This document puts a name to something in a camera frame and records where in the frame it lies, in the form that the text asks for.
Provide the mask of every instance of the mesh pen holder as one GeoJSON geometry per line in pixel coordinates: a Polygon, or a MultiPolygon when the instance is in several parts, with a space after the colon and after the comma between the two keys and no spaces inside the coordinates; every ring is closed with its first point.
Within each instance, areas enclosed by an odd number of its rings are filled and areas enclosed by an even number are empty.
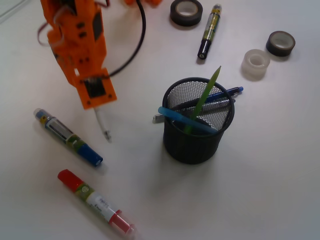
{"type": "MultiPolygon", "coordinates": [[[[168,109],[180,104],[198,99],[204,92],[209,79],[201,77],[189,77],[174,83],[165,93],[162,106],[168,109]]],[[[215,129],[215,133],[207,133],[203,130],[192,128],[191,134],[184,133],[185,124],[172,121],[166,117],[164,120],[163,143],[167,152],[176,160],[185,164],[200,164],[210,159],[218,149],[219,142],[230,126],[235,106],[227,90],[215,83],[210,95],[224,93],[224,97],[205,103],[202,106],[197,122],[215,129]],[[221,104],[220,107],[210,109],[210,105],[221,104]]],[[[177,112],[184,114],[194,110],[195,106],[180,109],[177,112]]]]}

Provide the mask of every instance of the light blue pen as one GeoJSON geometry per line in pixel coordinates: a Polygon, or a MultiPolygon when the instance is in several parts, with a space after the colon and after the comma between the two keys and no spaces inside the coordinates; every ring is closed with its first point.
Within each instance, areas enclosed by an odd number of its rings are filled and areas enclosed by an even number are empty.
{"type": "Polygon", "coordinates": [[[201,124],[197,121],[193,121],[190,118],[181,115],[180,113],[176,112],[176,111],[172,111],[168,108],[165,108],[163,106],[159,107],[158,112],[164,116],[166,116],[167,118],[170,118],[172,120],[184,123],[186,125],[190,125],[193,128],[197,128],[203,131],[206,131],[208,134],[215,134],[217,132],[217,130],[206,126],[204,124],[201,124]]]}

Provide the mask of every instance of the black marker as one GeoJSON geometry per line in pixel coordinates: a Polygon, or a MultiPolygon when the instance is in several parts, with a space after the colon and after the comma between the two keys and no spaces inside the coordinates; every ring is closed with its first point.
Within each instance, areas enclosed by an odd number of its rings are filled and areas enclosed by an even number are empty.
{"type": "Polygon", "coordinates": [[[221,11],[222,11],[221,5],[216,4],[212,8],[211,14],[209,15],[209,19],[208,19],[208,22],[206,23],[200,49],[198,52],[198,58],[202,60],[207,58],[209,48],[211,46],[212,40],[214,39],[216,30],[219,24],[221,11]]]}

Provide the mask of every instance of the electrical tape roll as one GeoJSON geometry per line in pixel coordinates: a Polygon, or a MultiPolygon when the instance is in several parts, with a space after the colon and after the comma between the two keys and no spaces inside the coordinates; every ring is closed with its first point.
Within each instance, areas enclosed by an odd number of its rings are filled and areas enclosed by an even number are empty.
{"type": "Polygon", "coordinates": [[[202,12],[203,7],[197,0],[175,0],[171,4],[170,18],[177,25],[191,27],[201,21],[202,12]],[[186,10],[192,13],[182,14],[186,10]]]}
{"type": "Polygon", "coordinates": [[[275,31],[270,34],[266,42],[266,49],[277,57],[286,57],[291,54],[296,41],[293,36],[285,31],[275,31]]]}

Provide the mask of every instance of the orange 3d printed part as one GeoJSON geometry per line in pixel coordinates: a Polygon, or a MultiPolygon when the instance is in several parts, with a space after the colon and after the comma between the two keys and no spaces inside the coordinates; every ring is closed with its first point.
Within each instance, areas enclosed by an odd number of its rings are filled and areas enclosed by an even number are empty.
{"type": "Polygon", "coordinates": [[[108,71],[102,67],[107,55],[102,4],[94,0],[41,0],[41,4],[52,27],[49,45],[84,109],[115,101],[108,71]]]}

